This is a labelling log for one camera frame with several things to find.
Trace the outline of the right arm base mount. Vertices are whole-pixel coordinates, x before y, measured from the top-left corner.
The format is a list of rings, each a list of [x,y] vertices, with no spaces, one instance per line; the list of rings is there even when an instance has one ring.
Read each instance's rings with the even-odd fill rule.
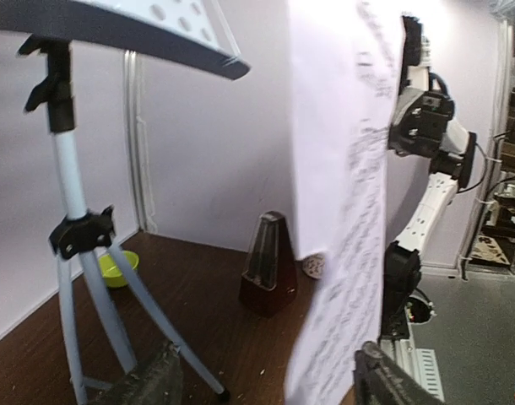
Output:
[[[402,311],[384,317],[380,338],[409,339],[412,325],[428,323],[435,315],[436,311],[431,299],[421,289],[416,288],[407,299]]]

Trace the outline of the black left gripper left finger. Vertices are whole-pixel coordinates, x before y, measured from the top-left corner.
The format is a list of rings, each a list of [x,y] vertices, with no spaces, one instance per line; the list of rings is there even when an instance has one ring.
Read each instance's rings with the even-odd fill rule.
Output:
[[[89,404],[181,404],[182,367],[179,347],[164,341],[109,390]]]

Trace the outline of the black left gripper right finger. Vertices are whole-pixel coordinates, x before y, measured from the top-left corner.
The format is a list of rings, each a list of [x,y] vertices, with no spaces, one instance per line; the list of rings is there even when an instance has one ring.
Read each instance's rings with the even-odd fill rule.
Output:
[[[355,352],[355,404],[438,405],[432,396],[387,356],[367,341]]]

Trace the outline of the lavender bottom paper sheet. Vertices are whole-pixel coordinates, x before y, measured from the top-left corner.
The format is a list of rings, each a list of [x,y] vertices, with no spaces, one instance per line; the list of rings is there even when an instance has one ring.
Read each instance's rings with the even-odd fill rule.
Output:
[[[288,4],[296,255],[324,260],[285,377],[289,404],[339,404],[379,333],[399,1]]]

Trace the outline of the white perforated music stand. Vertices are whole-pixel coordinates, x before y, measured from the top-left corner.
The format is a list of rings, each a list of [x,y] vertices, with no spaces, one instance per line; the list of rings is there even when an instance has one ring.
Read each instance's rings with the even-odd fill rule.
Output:
[[[77,257],[106,336],[124,371],[137,364],[132,345],[102,280],[95,251],[99,247],[122,271],[134,296],[157,327],[214,391],[221,402],[229,391],[190,349],[133,270],[122,248],[114,242],[110,208],[94,213],[87,207],[75,144],[76,120],[72,87],[73,41],[109,46],[174,62],[206,73],[236,80],[249,72],[233,36],[224,49],[211,19],[223,30],[229,25],[220,5],[213,1],[0,1],[0,30],[27,34],[21,56],[46,55],[46,77],[31,91],[25,110],[47,108],[54,146],[56,173],[65,217],[49,237],[57,260],[59,308],[68,368],[77,403],[87,401],[87,389],[107,390],[103,381],[82,371],[73,308],[70,262]]]

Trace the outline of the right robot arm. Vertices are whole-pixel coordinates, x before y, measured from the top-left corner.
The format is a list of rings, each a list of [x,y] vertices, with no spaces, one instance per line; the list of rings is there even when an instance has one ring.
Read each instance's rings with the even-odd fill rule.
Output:
[[[421,279],[421,258],[447,205],[469,187],[478,142],[456,119],[444,80],[428,67],[406,67],[388,147],[430,161],[425,193],[384,257],[380,336],[407,338],[404,308]]]

